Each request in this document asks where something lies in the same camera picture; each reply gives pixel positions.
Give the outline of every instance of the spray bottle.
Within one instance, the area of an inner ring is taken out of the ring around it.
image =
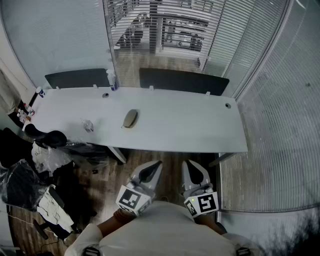
[[[116,82],[115,71],[112,70],[112,69],[108,69],[106,71],[106,73],[107,73],[107,76],[108,76],[108,80],[109,80],[109,84],[110,84],[111,90],[112,91],[116,91],[118,89],[118,85],[117,85],[117,82]]]

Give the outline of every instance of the plastic bag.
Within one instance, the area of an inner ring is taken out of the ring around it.
[[[0,167],[0,196],[7,205],[36,212],[47,187],[24,159],[10,168]]]
[[[82,141],[68,141],[65,146],[58,149],[67,153],[78,166],[87,170],[96,170],[108,163],[105,146]]]
[[[69,164],[72,159],[65,152],[48,147],[48,149],[32,144],[32,160],[38,173],[49,171],[49,176],[61,166]]]

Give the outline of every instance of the small bottle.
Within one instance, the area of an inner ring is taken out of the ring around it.
[[[36,112],[32,109],[32,107],[30,107],[30,106],[27,105],[26,103],[24,103],[23,105],[24,105],[26,111],[27,111],[28,113],[31,113],[32,116],[36,113]]]
[[[27,120],[31,121],[31,116],[32,116],[32,114],[29,113],[25,118],[26,118]]]
[[[19,118],[22,118],[25,116],[24,112],[20,108],[18,109],[18,114],[16,116],[18,116]]]
[[[18,112],[19,112],[20,116],[24,118],[24,121],[26,121],[26,120],[31,121],[31,117],[28,116],[26,112],[24,112],[24,111],[21,110],[21,109],[19,109]]]

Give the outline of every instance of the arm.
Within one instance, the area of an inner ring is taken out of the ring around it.
[[[226,232],[224,232],[218,225],[215,223],[214,219],[210,215],[201,215],[196,218],[194,218],[194,222],[199,225],[205,225],[212,229],[213,231],[217,232],[219,235],[223,235]]]
[[[118,209],[116,212],[114,212],[111,218],[109,218],[105,222],[102,222],[97,227],[100,229],[102,236],[106,237],[107,235],[121,228],[125,224],[131,222],[135,218],[135,215],[126,212],[125,210]]]

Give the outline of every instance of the desk surface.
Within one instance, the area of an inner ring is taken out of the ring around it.
[[[34,102],[31,122],[42,132],[58,130],[69,139],[99,145],[171,152],[247,152],[233,98],[146,88],[51,89]],[[122,127],[127,112],[138,110],[136,124]],[[87,133],[82,120],[90,120]]]

